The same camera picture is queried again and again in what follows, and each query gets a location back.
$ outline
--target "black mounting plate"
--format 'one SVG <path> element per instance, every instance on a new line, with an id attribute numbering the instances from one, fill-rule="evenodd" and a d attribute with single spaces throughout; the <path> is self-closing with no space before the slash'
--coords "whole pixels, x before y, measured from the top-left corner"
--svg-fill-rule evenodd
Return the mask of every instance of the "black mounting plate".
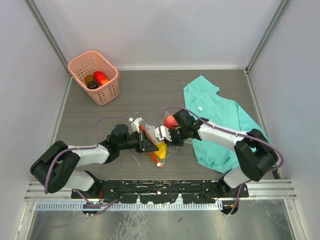
<path id="1" fill-rule="evenodd" d="M 109 203 L 118 199 L 119 203 L 135 204 L 139 197 L 142 204 L 153 202 L 154 204 L 174 203 L 181 194 L 184 204 L 214 203 L 215 198 L 235 198 L 236 189 L 229 193 L 219 190 L 218 181 L 214 180 L 106 180 L 101 181 L 103 201 Z M 99 198 L 99 195 L 87 198 Z M 249 197 L 248 188 L 242 187 L 241 198 Z M 72 192 L 72 199 L 81 197 Z"/>

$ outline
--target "gray floor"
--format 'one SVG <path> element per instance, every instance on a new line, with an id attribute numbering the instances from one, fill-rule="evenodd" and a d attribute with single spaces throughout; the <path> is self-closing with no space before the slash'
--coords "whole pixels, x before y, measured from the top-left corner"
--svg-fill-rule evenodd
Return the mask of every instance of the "gray floor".
<path id="1" fill-rule="evenodd" d="M 104 117 L 142 117 L 157 125 L 161 112 L 170 106 L 184 106 L 183 88 L 203 75 L 220 88 L 221 97 L 235 100 L 257 120 L 247 80 L 242 70 L 135 70 L 120 72 L 120 95 L 105 106 L 98 106 L 75 82 L 71 84 L 56 139 L 68 145 L 87 146 L 96 143 L 95 122 Z M 98 130 L 104 139 L 121 120 L 107 120 Z M 221 173 L 197 163 L 192 146 L 173 148 L 163 168 L 156 167 L 146 153 L 134 150 L 120 153 L 115 161 L 85 168 L 99 179 L 212 179 Z M 267 174 L 265 179 L 272 179 Z"/>

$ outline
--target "white cable tray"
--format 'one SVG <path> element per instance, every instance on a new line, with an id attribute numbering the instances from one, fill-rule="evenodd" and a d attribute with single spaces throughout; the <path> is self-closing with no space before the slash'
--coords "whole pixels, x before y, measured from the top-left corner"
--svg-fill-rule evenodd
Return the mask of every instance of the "white cable tray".
<path id="1" fill-rule="evenodd" d="M 36 211 L 99 211 L 104 207 L 99 208 L 83 208 L 84 201 L 71 201 L 71 202 L 57 202 L 57 201 L 45 201 L 36 205 Z M 172 204 L 153 204 L 147 203 L 115 203 L 108 211 L 193 211 L 193 210 L 222 210 L 223 205 L 221 201 L 216 203 L 189 203 L 183 204 L 182 202 L 175 202 Z"/>

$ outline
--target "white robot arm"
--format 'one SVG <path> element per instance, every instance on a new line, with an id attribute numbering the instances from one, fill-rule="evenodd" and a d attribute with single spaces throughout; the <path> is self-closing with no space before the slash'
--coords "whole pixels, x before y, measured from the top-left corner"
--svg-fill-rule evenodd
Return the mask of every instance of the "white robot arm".
<path id="1" fill-rule="evenodd" d="M 158 140 L 164 141 L 168 146 L 183 146 L 184 140 L 192 138 L 213 142 L 235 151 L 239 166 L 225 173 L 219 180 L 222 192 L 228 193 L 247 181 L 258 182 L 278 160 L 276 153 L 270 147 L 243 137 L 250 135 L 267 141 L 256 129 L 250 132 L 239 131 L 234 135 L 231 134 L 235 132 L 234 130 L 218 126 L 204 118 L 195 120 L 185 110 L 176 112 L 173 117 L 179 127 L 168 129 L 160 126 L 155 130 Z M 45 185 L 49 175 L 47 186 L 49 193 L 55 193 L 62 188 L 71 188 L 95 196 L 101 188 L 100 181 L 88 171 L 76 171 L 76 167 L 93 163 L 110 163 L 119 156 L 120 150 L 135 149 L 138 153 L 159 150 L 144 131 L 134 131 L 129 134 L 125 124 L 116 125 L 106 140 L 93 149 L 88 148 L 68 146 L 62 141 L 57 141 L 32 165 L 30 172 L 42 185 Z M 54 164 L 52 171 L 49 171 L 54 158 L 66 149 L 70 151 L 64 153 Z"/>

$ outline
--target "pink basket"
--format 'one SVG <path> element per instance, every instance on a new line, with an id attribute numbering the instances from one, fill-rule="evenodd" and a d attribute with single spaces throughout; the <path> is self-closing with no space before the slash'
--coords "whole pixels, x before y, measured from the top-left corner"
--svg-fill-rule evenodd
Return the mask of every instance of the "pink basket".
<path id="1" fill-rule="evenodd" d="M 69 62 L 68 69 L 77 83 L 98 105 L 105 105 L 119 96 L 119 72 L 97 51 L 86 51 L 75 57 Z M 97 89 L 88 89 L 85 77 L 96 71 L 103 72 L 109 82 Z"/>

